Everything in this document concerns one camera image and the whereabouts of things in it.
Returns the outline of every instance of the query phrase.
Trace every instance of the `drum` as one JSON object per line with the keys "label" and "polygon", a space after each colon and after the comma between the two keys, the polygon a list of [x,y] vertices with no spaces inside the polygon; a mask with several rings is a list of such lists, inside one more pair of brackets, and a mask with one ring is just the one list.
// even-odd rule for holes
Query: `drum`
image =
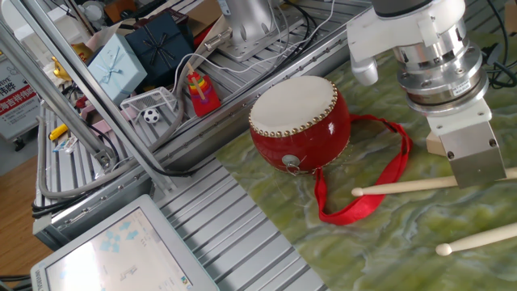
{"label": "drum", "polygon": [[250,114],[251,137],[276,169],[313,172],[347,147],[351,120],[345,99],[324,78],[299,77],[276,84]]}

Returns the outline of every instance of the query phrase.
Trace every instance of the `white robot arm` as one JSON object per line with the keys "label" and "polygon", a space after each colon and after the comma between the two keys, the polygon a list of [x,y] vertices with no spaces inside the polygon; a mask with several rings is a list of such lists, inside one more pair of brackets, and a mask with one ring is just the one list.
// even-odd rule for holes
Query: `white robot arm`
{"label": "white robot arm", "polygon": [[373,0],[347,25],[352,72],[378,79],[375,55],[392,49],[412,109],[440,137],[461,188],[506,178],[483,99],[489,87],[481,50],[470,42],[464,0]]}

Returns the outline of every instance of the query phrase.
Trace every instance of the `ribbon bow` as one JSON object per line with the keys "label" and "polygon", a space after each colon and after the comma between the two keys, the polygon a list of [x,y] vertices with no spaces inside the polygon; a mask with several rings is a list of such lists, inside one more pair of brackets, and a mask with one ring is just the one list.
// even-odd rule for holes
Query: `ribbon bow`
{"label": "ribbon bow", "polygon": [[164,32],[162,34],[162,38],[160,38],[160,42],[157,42],[154,39],[153,34],[151,31],[147,28],[147,26],[144,26],[145,32],[147,32],[147,35],[149,36],[148,40],[144,40],[144,44],[148,45],[150,48],[154,49],[153,56],[151,57],[151,61],[149,62],[150,65],[154,65],[154,60],[156,59],[156,55],[159,55],[160,58],[165,62],[170,69],[172,69],[172,65],[169,63],[169,60],[167,57],[169,57],[172,61],[176,59],[176,57],[169,53],[166,49],[163,48],[163,45],[166,44],[166,40],[168,35]]}
{"label": "ribbon bow", "polygon": [[122,73],[122,70],[115,69],[116,58],[119,56],[119,51],[120,51],[120,48],[117,47],[116,52],[115,52],[115,57],[113,57],[113,61],[111,62],[110,65],[106,65],[106,60],[104,60],[102,55],[100,56],[101,60],[103,60],[104,66],[99,65],[99,64],[96,64],[96,65],[99,69],[101,69],[104,73],[106,73],[104,75],[104,77],[100,80],[100,82],[104,82],[104,83],[108,84],[110,82],[112,73],[118,73],[118,74]]}

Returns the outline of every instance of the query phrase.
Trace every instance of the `red sign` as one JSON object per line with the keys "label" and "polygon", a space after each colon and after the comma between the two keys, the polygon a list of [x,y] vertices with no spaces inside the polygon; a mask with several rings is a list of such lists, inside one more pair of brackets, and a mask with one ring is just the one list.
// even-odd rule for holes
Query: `red sign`
{"label": "red sign", "polygon": [[36,96],[34,89],[32,89],[31,86],[26,85],[24,88],[0,100],[0,116],[8,113],[12,109],[15,109],[21,103],[24,103],[34,96]]}

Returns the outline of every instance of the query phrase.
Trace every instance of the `tablet screen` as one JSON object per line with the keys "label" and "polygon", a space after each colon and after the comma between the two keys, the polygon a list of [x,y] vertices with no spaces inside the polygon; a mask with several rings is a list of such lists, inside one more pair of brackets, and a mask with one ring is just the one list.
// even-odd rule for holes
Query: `tablet screen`
{"label": "tablet screen", "polygon": [[52,291],[186,291],[192,283],[141,209],[47,269]]}

